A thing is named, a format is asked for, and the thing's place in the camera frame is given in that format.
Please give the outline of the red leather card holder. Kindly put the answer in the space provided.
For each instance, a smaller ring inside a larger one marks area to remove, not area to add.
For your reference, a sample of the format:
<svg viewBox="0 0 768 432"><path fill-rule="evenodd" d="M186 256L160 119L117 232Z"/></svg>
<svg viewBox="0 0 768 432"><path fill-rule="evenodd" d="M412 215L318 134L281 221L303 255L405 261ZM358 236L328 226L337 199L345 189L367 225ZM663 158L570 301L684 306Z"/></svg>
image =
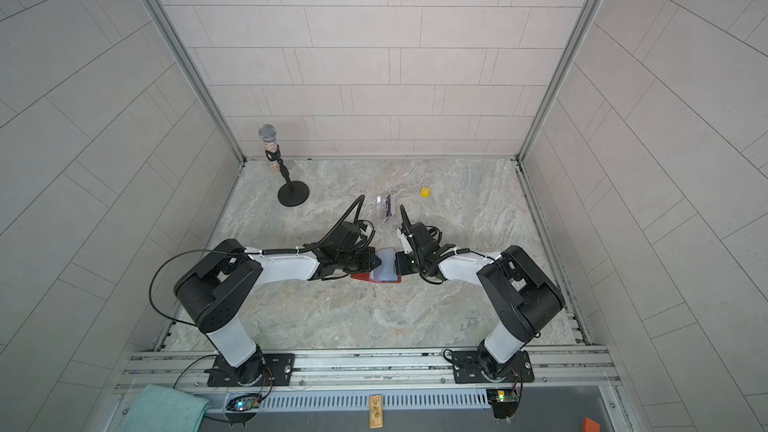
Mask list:
<svg viewBox="0 0 768 432"><path fill-rule="evenodd" d="M351 274L354 280L372 283L400 283L401 275L396 263L396 250L384 248L376 253L381 263L370 272Z"/></svg>

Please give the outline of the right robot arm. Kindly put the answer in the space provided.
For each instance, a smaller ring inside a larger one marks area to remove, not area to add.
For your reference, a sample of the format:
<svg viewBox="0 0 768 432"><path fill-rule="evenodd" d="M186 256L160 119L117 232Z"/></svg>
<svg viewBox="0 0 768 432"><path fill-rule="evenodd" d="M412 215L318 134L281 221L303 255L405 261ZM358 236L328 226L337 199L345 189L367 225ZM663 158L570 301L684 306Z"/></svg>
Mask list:
<svg viewBox="0 0 768 432"><path fill-rule="evenodd" d="M489 376L500 373L565 305L561 290L517 245L496 253L442 244L441 233L421 222L402 220L398 237L405 269L431 285L460 281L481 287L498 323L478 347Z"/></svg>

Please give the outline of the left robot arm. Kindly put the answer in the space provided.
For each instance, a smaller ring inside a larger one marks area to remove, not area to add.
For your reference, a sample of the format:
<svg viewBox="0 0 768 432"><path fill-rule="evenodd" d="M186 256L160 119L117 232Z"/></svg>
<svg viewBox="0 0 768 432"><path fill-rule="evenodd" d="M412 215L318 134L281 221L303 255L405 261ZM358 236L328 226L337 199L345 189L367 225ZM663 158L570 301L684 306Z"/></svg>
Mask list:
<svg viewBox="0 0 768 432"><path fill-rule="evenodd" d="M367 220L342 221L320 241L288 249L257 250L227 239L195 264L173 292L193 325L233 368L260 354L245 331L239 310L252 289L283 281L336 279L337 272L370 272L381 264L371 246L375 236Z"/></svg>

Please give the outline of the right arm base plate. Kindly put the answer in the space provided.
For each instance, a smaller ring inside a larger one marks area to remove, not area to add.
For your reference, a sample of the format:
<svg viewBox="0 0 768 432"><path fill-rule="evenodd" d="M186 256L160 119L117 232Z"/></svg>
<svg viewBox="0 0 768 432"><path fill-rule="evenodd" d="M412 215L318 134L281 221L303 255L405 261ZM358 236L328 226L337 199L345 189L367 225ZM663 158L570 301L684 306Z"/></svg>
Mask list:
<svg viewBox="0 0 768 432"><path fill-rule="evenodd" d="M479 350L444 349L442 356L451 364L457 384L527 384L535 381L532 363L525 350L516 352L503 363Z"/></svg>

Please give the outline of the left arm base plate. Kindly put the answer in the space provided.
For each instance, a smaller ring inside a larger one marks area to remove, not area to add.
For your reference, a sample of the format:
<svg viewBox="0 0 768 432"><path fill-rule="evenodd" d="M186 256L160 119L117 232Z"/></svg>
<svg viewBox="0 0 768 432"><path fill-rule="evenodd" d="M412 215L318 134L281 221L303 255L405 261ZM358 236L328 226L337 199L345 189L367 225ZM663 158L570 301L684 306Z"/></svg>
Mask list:
<svg viewBox="0 0 768 432"><path fill-rule="evenodd" d="M295 359L296 356L290 353L264 354L258 351L242 365L233 367L219 355L204 372L208 374L209 387L281 387L290 383Z"/></svg>

